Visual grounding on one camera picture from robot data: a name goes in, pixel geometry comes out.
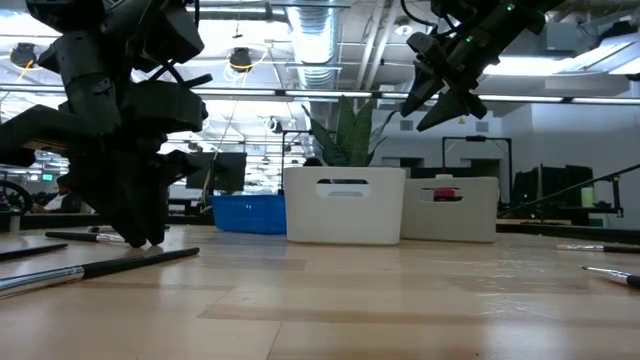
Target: blue plastic container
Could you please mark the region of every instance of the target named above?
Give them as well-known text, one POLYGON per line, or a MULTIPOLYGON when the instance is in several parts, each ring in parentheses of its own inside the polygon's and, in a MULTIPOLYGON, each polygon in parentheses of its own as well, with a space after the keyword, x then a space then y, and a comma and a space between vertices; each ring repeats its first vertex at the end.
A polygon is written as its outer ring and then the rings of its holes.
POLYGON ((213 218, 224 231, 286 234, 287 214, 282 195, 213 196, 213 218))

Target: white storage bin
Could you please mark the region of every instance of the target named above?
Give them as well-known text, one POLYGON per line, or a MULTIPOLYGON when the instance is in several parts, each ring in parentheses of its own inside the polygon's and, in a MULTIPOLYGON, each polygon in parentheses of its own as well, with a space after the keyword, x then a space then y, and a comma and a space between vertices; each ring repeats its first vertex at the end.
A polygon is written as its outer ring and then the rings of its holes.
POLYGON ((285 169, 287 238, 299 243, 397 244, 405 174, 396 168, 285 169))
POLYGON ((407 180, 402 238, 494 242, 497 201, 494 177, 407 180), (435 189, 454 189, 458 201, 433 201, 435 189))

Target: snake plant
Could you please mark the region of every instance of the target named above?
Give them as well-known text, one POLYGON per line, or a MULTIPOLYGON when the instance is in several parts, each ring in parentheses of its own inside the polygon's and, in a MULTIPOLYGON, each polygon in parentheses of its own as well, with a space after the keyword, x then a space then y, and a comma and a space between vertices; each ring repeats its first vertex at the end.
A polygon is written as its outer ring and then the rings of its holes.
POLYGON ((397 111, 392 111, 378 128, 372 128, 373 102, 367 102, 359 111, 346 97, 340 98, 338 129, 335 136, 302 107, 311 120, 311 134, 322 151, 322 159, 329 166, 369 166, 378 146, 387 138, 382 137, 384 128, 397 111))

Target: light wood tabletop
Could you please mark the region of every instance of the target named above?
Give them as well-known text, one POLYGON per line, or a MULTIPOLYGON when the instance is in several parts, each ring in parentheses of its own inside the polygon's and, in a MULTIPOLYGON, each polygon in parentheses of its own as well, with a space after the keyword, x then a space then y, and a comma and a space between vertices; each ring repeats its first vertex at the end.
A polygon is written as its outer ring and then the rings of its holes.
MULTIPOLYGON (((64 242, 43 233, 0 235, 0 251, 64 242)), ((640 358, 640 292, 579 268, 640 273, 640 257, 499 237, 310 246, 172 226, 162 248, 199 256, 0 300, 0 359, 640 358)), ((0 276, 148 250, 68 243, 2 262, 0 276)))

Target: green leaf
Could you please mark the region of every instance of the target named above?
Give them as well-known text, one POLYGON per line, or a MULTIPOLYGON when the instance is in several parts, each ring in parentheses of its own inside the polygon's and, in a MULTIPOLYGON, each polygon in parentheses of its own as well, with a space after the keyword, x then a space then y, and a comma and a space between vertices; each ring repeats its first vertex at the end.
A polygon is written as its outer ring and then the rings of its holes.
POLYGON ((317 120, 311 119, 311 133, 322 148, 322 159, 329 166, 348 166, 346 156, 331 139, 331 134, 317 120))
POLYGON ((336 136, 336 139, 338 139, 338 146, 342 147, 345 141, 347 141, 355 123, 356 114, 353 112, 353 103, 343 95, 340 98, 340 113, 338 117, 338 131, 336 136))
POLYGON ((371 144, 379 145, 378 140, 380 140, 380 137, 382 136, 382 133, 384 132, 385 127, 391 122, 391 118, 393 118, 393 115, 395 115, 397 112, 398 110, 394 110, 390 112, 387 118, 385 119, 385 121, 382 123, 382 125, 380 125, 379 127, 377 127, 375 130, 371 132, 371 137, 369 138, 369 146, 371 146, 371 144))
POLYGON ((378 148, 378 146, 380 146, 380 144, 382 144, 385 140, 387 140, 386 137, 383 137, 382 140, 380 140, 374 147, 373 150, 371 150, 371 152, 369 153, 369 155, 367 156, 367 166, 369 166, 369 164, 371 164, 371 161, 373 160, 373 156, 376 153, 376 149, 378 148))
POLYGON ((345 147, 351 149, 349 161, 351 166, 367 166, 369 155, 369 137, 371 136, 371 117, 373 115, 373 102, 366 103, 356 115, 356 123, 346 140, 345 147))

